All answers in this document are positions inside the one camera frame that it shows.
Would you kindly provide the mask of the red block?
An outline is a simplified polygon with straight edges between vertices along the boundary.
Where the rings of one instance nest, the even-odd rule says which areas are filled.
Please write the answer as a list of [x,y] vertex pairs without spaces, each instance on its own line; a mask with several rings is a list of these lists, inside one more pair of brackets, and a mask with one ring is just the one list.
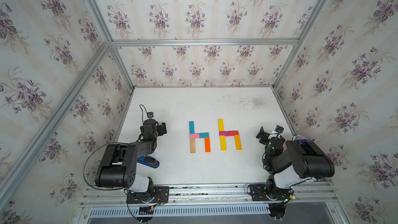
[[237,136],[239,135],[238,131],[229,131],[229,136]]

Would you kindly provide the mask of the short teal block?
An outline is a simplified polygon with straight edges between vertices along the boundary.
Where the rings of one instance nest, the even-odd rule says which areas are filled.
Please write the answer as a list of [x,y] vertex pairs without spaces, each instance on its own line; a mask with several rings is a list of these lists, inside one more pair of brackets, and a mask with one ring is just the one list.
[[209,138],[209,133],[208,133],[208,132],[206,132],[206,133],[200,133],[199,136],[200,136],[200,139]]

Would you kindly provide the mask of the pink block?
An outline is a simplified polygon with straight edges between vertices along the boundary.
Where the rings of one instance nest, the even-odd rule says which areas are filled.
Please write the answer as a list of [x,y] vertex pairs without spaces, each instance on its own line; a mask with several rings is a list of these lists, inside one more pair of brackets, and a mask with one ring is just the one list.
[[200,139],[199,133],[190,134],[190,139]]

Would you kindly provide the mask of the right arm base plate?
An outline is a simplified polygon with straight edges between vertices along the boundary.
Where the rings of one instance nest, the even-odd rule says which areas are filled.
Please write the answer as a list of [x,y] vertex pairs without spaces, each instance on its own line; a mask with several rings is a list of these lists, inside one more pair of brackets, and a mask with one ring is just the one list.
[[288,202],[291,199],[293,189],[280,189],[266,184],[251,184],[246,192],[253,201],[283,201]]

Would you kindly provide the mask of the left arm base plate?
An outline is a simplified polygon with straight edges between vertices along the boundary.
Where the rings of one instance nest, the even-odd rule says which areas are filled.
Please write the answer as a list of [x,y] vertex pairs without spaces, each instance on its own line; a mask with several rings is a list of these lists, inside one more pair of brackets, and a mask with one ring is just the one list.
[[129,191],[126,197],[127,204],[165,204],[169,201],[169,186],[154,186],[149,188],[147,192]]

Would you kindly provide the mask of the amber orange block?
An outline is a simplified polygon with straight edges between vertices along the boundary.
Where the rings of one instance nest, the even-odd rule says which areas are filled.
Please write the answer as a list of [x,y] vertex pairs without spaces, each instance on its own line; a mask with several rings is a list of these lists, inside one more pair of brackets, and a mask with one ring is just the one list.
[[239,135],[234,136],[236,150],[242,150],[241,140]]

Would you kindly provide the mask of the magenta block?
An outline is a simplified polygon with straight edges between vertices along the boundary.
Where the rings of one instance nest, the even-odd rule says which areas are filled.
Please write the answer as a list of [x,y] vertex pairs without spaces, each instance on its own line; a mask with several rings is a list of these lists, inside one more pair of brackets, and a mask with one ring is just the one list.
[[229,133],[229,131],[220,131],[219,135],[220,136],[230,136],[230,133]]

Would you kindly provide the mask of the long teal block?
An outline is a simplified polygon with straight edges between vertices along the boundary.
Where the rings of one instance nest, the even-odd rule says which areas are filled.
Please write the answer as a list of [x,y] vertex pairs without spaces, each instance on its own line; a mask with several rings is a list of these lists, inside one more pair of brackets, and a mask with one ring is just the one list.
[[194,134],[195,133],[194,122],[193,121],[189,122],[189,132],[190,132],[190,134]]

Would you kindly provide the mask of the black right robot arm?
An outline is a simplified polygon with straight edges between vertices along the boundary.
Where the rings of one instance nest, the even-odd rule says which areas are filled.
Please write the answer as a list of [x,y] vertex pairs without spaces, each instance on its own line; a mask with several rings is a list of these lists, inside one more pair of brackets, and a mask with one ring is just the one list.
[[260,128],[256,138],[264,145],[263,169],[269,173],[265,190],[291,189],[310,179],[330,178],[335,173],[331,159],[308,140],[286,140],[283,127],[268,133]]

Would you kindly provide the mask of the yellow block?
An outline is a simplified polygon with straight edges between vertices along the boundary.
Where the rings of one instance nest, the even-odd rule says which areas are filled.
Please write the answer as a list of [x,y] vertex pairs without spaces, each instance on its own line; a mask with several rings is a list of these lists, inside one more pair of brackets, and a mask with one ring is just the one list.
[[219,132],[224,131],[223,119],[218,119],[218,130],[219,130]]
[[222,151],[226,151],[227,150],[226,137],[223,136],[223,135],[220,136],[220,146],[221,146],[221,150]]

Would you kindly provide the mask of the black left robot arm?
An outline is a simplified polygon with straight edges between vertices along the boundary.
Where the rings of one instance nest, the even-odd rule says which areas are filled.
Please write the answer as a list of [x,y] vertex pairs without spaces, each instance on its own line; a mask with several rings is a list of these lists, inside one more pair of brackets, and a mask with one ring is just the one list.
[[140,131],[136,142],[107,145],[95,177],[96,187],[152,194],[153,180],[139,175],[137,165],[159,167],[159,161],[150,155],[157,148],[158,137],[167,134],[166,123],[147,119]]

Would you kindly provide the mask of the natural wood block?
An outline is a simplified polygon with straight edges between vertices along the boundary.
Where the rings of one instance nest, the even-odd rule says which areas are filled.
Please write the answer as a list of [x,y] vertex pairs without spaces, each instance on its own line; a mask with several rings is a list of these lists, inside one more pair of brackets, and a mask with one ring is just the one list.
[[195,139],[190,139],[190,153],[196,153]]

